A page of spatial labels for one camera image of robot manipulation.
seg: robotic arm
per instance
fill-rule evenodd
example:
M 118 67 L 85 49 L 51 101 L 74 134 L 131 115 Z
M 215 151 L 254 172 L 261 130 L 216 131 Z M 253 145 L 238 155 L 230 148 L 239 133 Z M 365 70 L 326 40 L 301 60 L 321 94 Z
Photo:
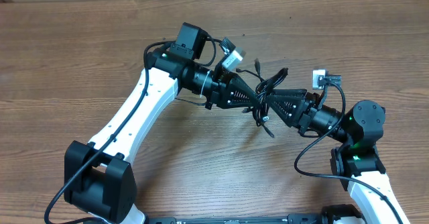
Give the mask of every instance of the robotic arm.
M 206 41 L 211 41 L 213 46 L 218 42 L 225 53 L 214 70 L 194 61 L 200 57 Z M 331 153 L 333 174 L 361 180 L 377 188 L 391 201 L 402 223 L 409 223 L 391 191 L 375 147 L 375 142 L 383 135 L 384 109 L 372 101 L 361 101 L 345 117 L 341 117 L 338 111 L 323 105 L 327 96 L 327 82 L 340 84 L 340 76 L 315 72 L 316 80 L 313 83 L 315 88 L 324 89 L 322 95 L 310 94 L 304 89 L 274 90 L 276 84 L 265 89 L 262 95 L 259 91 L 254 92 L 236 73 L 231 72 L 242 61 L 245 52 L 226 38 L 222 41 L 212 39 L 199 27 L 184 23 L 175 42 L 164 42 L 161 45 L 148 54 L 145 50 L 145 69 L 139 82 L 112 120 L 87 144 L 74 141 L 65 153 L 65 186 L 58 194 L 61 195 L 63 191 L 66 202 L 100 218 L 89 220 L 91 223 L 170 224 L 174 221 L 177 224 L 197 224 L 232 220 L 148 219 L 134 205 L 137 187 L 131 167 L 137 151 L 161 111 L 183 88 L 204 95 L 207 109 L 215 104 L 222 109 L 265 109 L 262 112 L 266 114 L 271 107 L 288 127 L 298 128 L 298 133 L 304 137 L 307 131 L 315 131 L 318 135 L 329 132 L 329 137 L 343 143 L 342 147 L 333 149 Z M 281 71 L 281 75 L 286 77 L 287 69 L 286 72 Z M 341 122 L 332 129 L 340 119 Z M 266 120 L 257 119 L 257 124 L 258 121 L 263 126 Z M 109 140 L 111 143 L 106 147 L 104 143 Z M 104 173 L 95 169 L 100 165 L 106 167 Z M 397 223 L 391 208 L 379 195 L 355 182 L 341 181 L 361 208 L 366 222 Z M 47 217 L 55 201 L 56 198 L 47 208 L 46 223 L 51 223 Z M 302 224 L 364 223 L 353 206 L 344 205 L 324 208 L 322 214 L 290 214 L 286 217 L 246 218 L 242 221 L 283 224 L 293 221 Z

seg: wooden table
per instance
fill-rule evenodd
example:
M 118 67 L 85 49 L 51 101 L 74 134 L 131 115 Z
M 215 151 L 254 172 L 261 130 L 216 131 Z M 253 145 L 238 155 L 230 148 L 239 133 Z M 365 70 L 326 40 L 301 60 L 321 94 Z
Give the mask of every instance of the wooden table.
M 86 142 L 134 87 L 141 51 L 173 40 L 183 21 L 259 58 L 281 88 L 311 89 L 312 69 L 343 76 L 347 109 L 386 107 L 378 142 L 396 197 L 412 223 L 429 218 L 429 0 L 144 0 L 0 4 L 0 223 L 43 223 L 63 185 L 64 152 Z M 210 58 L 207 47 L 201 62 Z M 243 75 L 254 87 L 257 79 Z M 338 93 L 328 104 L 339 109 Z M 180 97 L 201 101 L 183 90 Z M 271 139 L 242 109 L 174 101 L 136 158 L 137 206 L 152 217 L 242 217 L 319 212 L 353 203 L 339 181 L 293 168 L 309 144 L 271 112 Z M 324 140 L 300 167 L 330 172 Z M 62 199 L 51 218 L 85 216 Z

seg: wooden tabletop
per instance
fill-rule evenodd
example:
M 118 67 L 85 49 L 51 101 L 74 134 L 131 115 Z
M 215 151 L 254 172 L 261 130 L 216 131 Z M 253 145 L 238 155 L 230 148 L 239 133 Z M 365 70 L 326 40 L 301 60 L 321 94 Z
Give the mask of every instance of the wooden tabletop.
M 173 40 L 187 21 L 281 67 L 284 89 L 311 89 L 312 70 L 343 76 L 347 109 L 386 108 L 377 147 L 412 223 L 429 218 L 429 0 L 144 0 L 0 4 L 0 223 L 43 223 L 63 185 L 64 152 L 116 113 L 142 69 L 142 49 Z M 201 62 L 210 58 L 206 47 Z M 243 78 L 253 88 L 257 79 Z M 202 101 L 187 90 L 180 97 Z M 340 95 L 327 104 L 341 108 Z M 242 109 L 174 101 L 136 157 L 136 205 L 152 217 L 243 217 L 319 212 L 353 203 L 339 181 L 293 167 L 310 143 L 271 112 L 270 138 Z M 330 173 L 326 139 L 302 159 Z M 51 218 L 86 216 L 61 198 Z

